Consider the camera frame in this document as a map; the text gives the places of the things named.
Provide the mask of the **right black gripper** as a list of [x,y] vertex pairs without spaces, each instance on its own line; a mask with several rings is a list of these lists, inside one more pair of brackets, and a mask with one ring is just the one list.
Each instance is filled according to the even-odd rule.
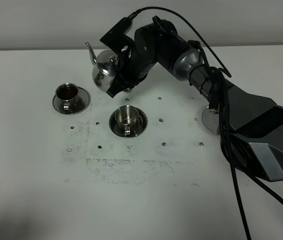
[[182,54],[182,40],[175,26],[157,16],[152,20],[153,23],[135,31],[130,57],[120,61],[119,72],[106,91],[111,98],[143,81],[156,63],[172,72],[176,60]]

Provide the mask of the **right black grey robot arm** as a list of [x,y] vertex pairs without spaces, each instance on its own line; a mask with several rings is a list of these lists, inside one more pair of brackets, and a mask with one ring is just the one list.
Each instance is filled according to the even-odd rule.
[[208,64],[201,44],[181,38],[171,22],[155,16],[129,38],[126,32],[132,22],[130,17],[122,18],[101,38],[119,57],[107,94],[114,97],[135,87],[156,63],[177,80],[189,82],[217,112],[222,111],[222,91],[226,90],[235,167],[268,182],[283,181],[283,107],[229,81],[219,83],[222,71]]

